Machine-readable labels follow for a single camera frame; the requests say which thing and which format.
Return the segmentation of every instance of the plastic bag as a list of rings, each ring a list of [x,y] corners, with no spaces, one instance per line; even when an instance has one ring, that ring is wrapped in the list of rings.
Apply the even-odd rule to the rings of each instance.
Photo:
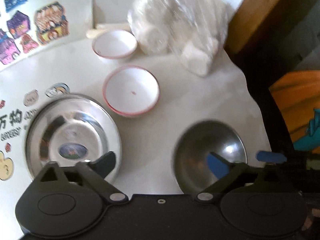
[[[222,0],[135,0],[128,21],[146,54],[172,51],[188,70],[207,76],[226,41],[231,13]]]

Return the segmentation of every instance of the bowl rim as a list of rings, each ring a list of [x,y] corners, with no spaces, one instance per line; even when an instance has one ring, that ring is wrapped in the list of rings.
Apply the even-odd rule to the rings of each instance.
[[[176,165],[177,165],[177,151],[178,148],[182,142],[182,140],[185,138],[186,134],[188,132],[190,132],[194,127],[196,127],[197,125],[203,124],[203,123],[207,123],[207,122],[213,122],[213,123],[218,123],[218,124],[222,124],[225,125],[228,129],[230,129],[239,139],[239,141],[241,142],[241,145],[243,147],[244,150],[244,156],[245,156],[245,164],[248,165],[248,154],[247,154],[247,150],[245,148],[244,142],[242,141],[241,137],[239,136],[238,132],[236,131],[236,129],[234,129],[229,123],[220,120],[220,119],[215,119],[215,118],[204,118],[204,119],[200,119],[196,122],[191,123],[190,125],[188,125],[181,133],[180,133],[180,137],[178,138],[178,140],[176,141],[176,144],[174,146],[173,152],[172,152],[172,156],[171,156],[171,163],[170,163],[170,168],[171,168],[171,174],[173,175],[173,178],[175,180],[175,182],[177,183],[177,185],[179,186],[180,190],[184,193],[184,194],[189,194],[190,192],[185,190],[185,187],[181,186],[181,182],[178,180],[177,177],[177,171],[176,171]]]
[[[134,38],[135,41],[136,41],[136,42],[135,42],[135,46],[134,46],[131,50],[129,50],[127,53],[121,54],[121,55],[119,55],[119,56],[103,56],[103,55],[98,54],[98,52],[94,49],[97,40],[98,40],[99,38],[101,38],[101,36],[103,36],[103,35],[105,35],[105,34],[113,33],[113,32],[119,32],[119,31],[128,33],[128,34],[130,34],[131,36],[133,36],[133,38]],[[127,31],[125,31],[125,30],[112,30],[112,31],[107,31],[107,32],[101,33],[99,36],[97,36],[96,38],[94,38],[94,40],[93,40],[93,42],[92,42],[92,50],[93,50],[93,52],[94,52],[97,56],[103,57],[103,58],[106,58],[106,59],[120,59],[120,58],[127,57],[127,56],[131,55],[133,52],[135,52],[135,50],[137,49],[137,47],[138,47],[138,41],[137,41],[136,37],[135,37],[132,33],[127,32]]]
[[[89,96],[81,94],[81,93],[70,93],[70,94],[62,94],[62,95],[56,96],[51,101],[42,104],[40,106],[39,110],[36,112],[36,114],[31,118],[31,120],[30,120],[30,122],[28,124],[28,128],[27,128],[26,133],[25,133],[24,138],[23,138],[23,155],[24,155],[23,159],[24,159],[24,164],[27,167],[28,174],[29,174],[29,176],[30,176],[30,178],[32,180],[37,176],[37,175],[35,176],[34,175],[34,171],[32,171],[30,169],[29,160],[27,158],[29,135],[30,135],[30,133],[32,133],[32,131],[34,129],[34,123],[41,117],[41,114],[43,114],[43,112],[46,109],[48,109],[50,106],[53,106],[54,104],[56,104],[59,101],[62,101],[62,100],[65,100],[65,99],[73,99],[73,98],[92,101],[98,107],[100,107],[102,109],[102,111],[110,118],[111,122],[113,123],[113,127],[115,128],[115,132],[116,132],[116,135],[118,137],[118,142],[117,143],[118,143],[118,147],[119,147],[117,149],[117,150],[119,150],[119,152],[118,153],[115,152],[115,154],[118,155],[119,161],[116,162],[115,168],[111,171],[111,172],[114,171],[114,175],[107,180],[109,183],[113,183],[115,181],[116,177],[119,174],[120,166],[121,166],[121,163],[122,163],[122,141],[121,141],[119,129],[118,129],[115,121],[113,120],[113,118],[110,116],[110,114],[107,112],[105,107],[100,102],[98,102],[97,100],[95,100],[92,97],[89,97]]]
[[[128,112],[123,112],[123,111],[119,111],[117,109],[115,109],[113,106],[111,106],[111,104],[108,102],[108,99],[107,99],[107,96],[106,96],[106,88],[107,88],[107,85],[109,83],[109,81],[111,80],[111,78],[113,78],[116,74],[118,74],[119,72],[121,71],[124,71],[126,69],[139,69],[139,70],[144,70],[144,71],[147,71],[155,80],[156,80],[156,83],[157,83],[157,86],[158,86],[158,91],[157,91],[157,95],[156,95],[156,100],[154,101],[154,103],[152,103],[149,107],[147,107],[146,109],[144,110],[141,110],[141,111],[138,111],[138,112],[134,112],[134,113],[128,113]],[[112,73],[110,73],[104,83],[103,83],[103,87],[102,87],[102,95],[103,95],[103,99],[104,101],[107,103],[108,107],[114,111],[115,113],[119,114],[119,115],[122,115],[122,116],[136,116],[136,115],[140,115],[140,114],[145,114],[147,112],[149,112],[150,110],[152,110],[156,104],[158,103],[159,101],[159,98],[160,98],[160,86],[159,86],[159,82],[157,80],[157,78],[148,70],[146,70],[145,68],[143,67],[140,67],[140,66],[136,66],[136,65],[126,65],[126,66],[122,66],[118,69],[116,69],[115,71],[113,71]]]

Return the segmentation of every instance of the metal dish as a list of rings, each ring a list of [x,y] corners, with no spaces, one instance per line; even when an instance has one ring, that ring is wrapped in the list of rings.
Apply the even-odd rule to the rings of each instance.
[[[111,182],[121,163],[121,140],[116,124],[99,103],[82,95],[63,95],[44,106],[29,126],[25,150],[33,178],[50,161],[74,166],[113,151],[116,167],[106,177]]]
[[[232,128],[218,121],[198,123],[184,133],[174,153],[173,169],[184,193],[199,193],[218,180],[207,166],[209,152],[247,163],[244,145]]]

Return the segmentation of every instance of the blue figure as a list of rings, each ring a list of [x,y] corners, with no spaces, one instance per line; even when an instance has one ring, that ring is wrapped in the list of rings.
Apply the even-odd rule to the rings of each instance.
[[[320,147],[320,109],[314,109],[315,117],[309,121],[306,135],[293,143],[297,151],[312,151]]]

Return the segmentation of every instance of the metal bowl rim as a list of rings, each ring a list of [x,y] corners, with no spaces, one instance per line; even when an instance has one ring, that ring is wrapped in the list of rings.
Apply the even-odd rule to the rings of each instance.
[[[244,156],[245,156],[245,163],[248,164],[248,156],[247,156],[247,151],[244,147],[244,143],[243,141],[241,140],[239,134],[236,132],[235,129],[233,129],[230,125],[220,121],[220,120],[217,120],[217,119],[203,119],[203,120],[200,120],[198,122],[195,122],[193,123],[192,125],[190,125],[188,128],[186,128],[183,132],[182,132],[182,135],[179,137],[179,140],[178,142],[176,143],[175,147],[174,147],[174,150],[173,150],[173,155],[172,155],[172,159],[171,159],[171,171],[173,173],[173,178],[175,180],[175,182],[178,184],[180,190],[183,192],[183,190],[181,189],[180,187],[180,184],[178,182],[178,179],[177,179],[177,176],[176,176],[176,170],[175,170],[175,165],[176,165],[176,155],[177,155],[177,150],[178,150],[178,147],[181,143],[181,141],[183,140],[183,138],[185,137],[185,135],[190,131],[192,130],[194,127],[196,127],[197,125],[200,125],[202,123],[206,123],[206,122],[214,122],[214,123],[219,123],[219,124],[222,124],[222,125],[225,125],[227,128],[229,128],[231,131],[234,132],[234,134],[238,137],[238,139],[240,140],[241,142],[241,145],[243,147],[243,150],[244,150]]]
[[[105,114],[107,114],[107,116],[109,116],[110,120],[112,121],[113,125],[114,125],[114,128],[116,130],[116,133],[117,133],[117,137],[119,139],[119,162],[118,164],[116,164],[116,171],[115,171],[115,175],[113,177],[113,179],[110,181],[110,183],[112,181],[114,181],[114,179],[116,178],[116,175],[118,174],[119,172],[119,169],[120,169],[120,166],[121,166],[121,161],[122,161],[122,143],[121,143],[121,137],[120,137],[120,134],[119,134],[119,130],[118,130],[118,127],[115,123],[115,121],[112,119],[112,117],[110,116],[110,114],[106,111],[106,109],[102,106],[102,104],[100,104],[97,100],[89,97],[89,96],[86,96],[86,95],[83,95],[83,94],[80,94],[80,93],[70,93],[70,94],[64,94],[64,95],[60,95],[60,96],[56,96],[54,99],[52,99],[50,102],[46,103],[46,104],[43,104],[42,107],[39,109],[39,111],[37,111],[37,113],[31,118],[30,120],[30,123],[28,125],[28,128],[27,128],[27,132],[26,132],[26,135],[24,136],[24,140],[23,140],[23,150],[24,150],[24,163],[27,167],[27,170],[28,170],[28,173],[30,175],[30,177],[32,179],[35,178],[35,176],[32,174],[31,170],[30,170],[30,165],[28,164],[28,160],[27,160],[27,147],[28,147],[28,137],[29,137],[29,134],[31,133],[32,129],[33,129],[33,124],[34,122],[36,121],[36,119],[43,113],[43,111],[50,107],[51,105],[53,104],[56,104],[58,101],[61,101],[61,100],[64,100],[64,99],[68,99],[68,98],[79,98],[79,99],[87,99],[87,100],[90,100],[94,103],[96,103],[104,112]]]

